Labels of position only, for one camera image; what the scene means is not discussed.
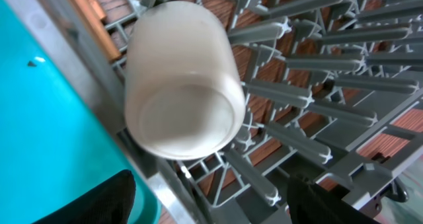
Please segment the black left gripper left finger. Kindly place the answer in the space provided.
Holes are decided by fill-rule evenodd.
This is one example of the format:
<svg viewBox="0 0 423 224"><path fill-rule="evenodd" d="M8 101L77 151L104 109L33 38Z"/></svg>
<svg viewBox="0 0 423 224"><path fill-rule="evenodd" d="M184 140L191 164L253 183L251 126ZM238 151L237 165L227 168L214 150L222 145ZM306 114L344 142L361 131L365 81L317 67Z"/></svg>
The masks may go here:
<svg viewBox="0 0 423 224"><path fill-rule="evenodd" d="M36 224L127 223L135 191L132 172L121 170Z"/></svg>

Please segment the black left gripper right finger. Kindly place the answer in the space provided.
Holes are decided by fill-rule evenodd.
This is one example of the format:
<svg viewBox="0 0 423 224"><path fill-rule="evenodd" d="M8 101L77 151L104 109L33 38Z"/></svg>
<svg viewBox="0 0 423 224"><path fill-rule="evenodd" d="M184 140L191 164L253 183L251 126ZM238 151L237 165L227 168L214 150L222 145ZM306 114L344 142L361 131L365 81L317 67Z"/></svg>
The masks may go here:
<svg viewBox="0 0 423 224"><path fill-rule="evenodd" d="M318 184L291 176L287 204L293 224L378 224Z"/></svg>

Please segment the cream cup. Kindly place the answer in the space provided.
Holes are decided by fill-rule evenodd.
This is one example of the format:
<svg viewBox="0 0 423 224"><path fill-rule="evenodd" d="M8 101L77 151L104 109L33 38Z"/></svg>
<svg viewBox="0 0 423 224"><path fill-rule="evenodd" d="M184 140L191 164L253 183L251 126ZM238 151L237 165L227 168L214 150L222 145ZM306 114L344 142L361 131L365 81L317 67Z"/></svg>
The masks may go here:
<svg viewBox="0 0 423 224"><path fill-rule="evenodd" d="M144 12L128 44L124 116L135 142L166 159L226 146L245 117L245 96L220 20L170 1Z"/></svg>

